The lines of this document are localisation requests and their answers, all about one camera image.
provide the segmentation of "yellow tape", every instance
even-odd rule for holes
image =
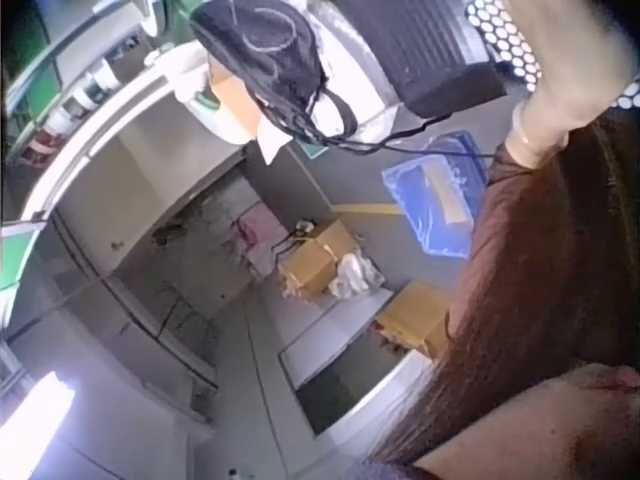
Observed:
[[[334,205],[336,213],[364,213],[369,215],[403,215],[400,207],[393,203],[343,203]]]

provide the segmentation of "gray surface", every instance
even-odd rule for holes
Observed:
[[[503,97],[460,112],[397,146],[423,149],[435,136],[466,129],[482,153],[493,153],[509,130],[517,100],[516,96]],[[414,127],[417,122],[415,117],[402,113],[395,130]],[[331,205],[393,203],[382,183],[381,171],[418,156],[389,151],[358,156],[331,148],[311,160],[295,142],[283,150],[270,167],[261,158],[254,158],[245,162],[243,172],[286,226],[300,217],[331,218],[325,199]],[[460,259],[425,254],[404,216],[341,214],[340,218],[360,237],[365,252],[382,271],[391,289],[399,289],[411,279],[452,287],[465,264]]]
[[[281,149],[273,163],[267,165],[252,143],[240,171],[287,230],[292,230],[301,218],[333,219],[326,198],[288,149]]]

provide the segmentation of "human skin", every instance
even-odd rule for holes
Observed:
[[[620,478],[640,459],[639,389],[629,367],[581,367],[518,395],[415,466],[445,480]]]

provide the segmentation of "cabinet door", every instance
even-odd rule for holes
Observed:
[[[59,208],[81,247],[103,273],[113,271],[166,210],[118,138],[85,167]]]

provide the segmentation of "blue plastic bag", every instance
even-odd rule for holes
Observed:
[[[427,148],[478,153],[467,131],[438,137]],[[425,253],[469,257],[474,221],[487,185],[482,159],[430,154],[388,168],[382,178]]]

